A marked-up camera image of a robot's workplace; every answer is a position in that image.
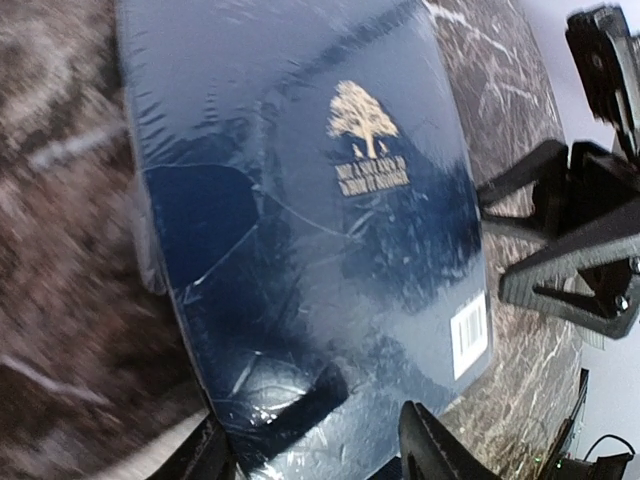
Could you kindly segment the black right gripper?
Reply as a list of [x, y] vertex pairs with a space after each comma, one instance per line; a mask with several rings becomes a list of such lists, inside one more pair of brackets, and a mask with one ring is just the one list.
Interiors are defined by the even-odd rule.
[[[639, 169], [589, 142], [568, 152], [545, 140], [476, 188], [487, 208], [540, 180], [533, 218], [549, 244], [507, 269], [499, 299], [618, 340], [639, 319]], [[599, 280], [591, 295], [545, 284], [576, 274]]]

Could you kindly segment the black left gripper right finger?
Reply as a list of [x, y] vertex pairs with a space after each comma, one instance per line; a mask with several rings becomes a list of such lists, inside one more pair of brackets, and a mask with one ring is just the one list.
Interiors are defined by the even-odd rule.
[[406, 401], [399, 419], [404, 479], [499, 480], [421, 403]]

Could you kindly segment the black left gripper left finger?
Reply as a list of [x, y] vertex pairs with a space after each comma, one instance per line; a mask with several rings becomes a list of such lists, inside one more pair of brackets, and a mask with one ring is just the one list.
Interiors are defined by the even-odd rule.
[[209, 412], [179, 446], [170, 479], [234, 479], [235, 460], [227, 435]]

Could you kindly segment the navy blue notebook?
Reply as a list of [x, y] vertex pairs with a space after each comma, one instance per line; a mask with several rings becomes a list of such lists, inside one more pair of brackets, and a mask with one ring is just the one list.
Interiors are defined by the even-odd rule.
[[492, 355], [468, 149], [420, 1], [120, 1], [166, 291], [248, 479], [398, 479], [404, 403]]

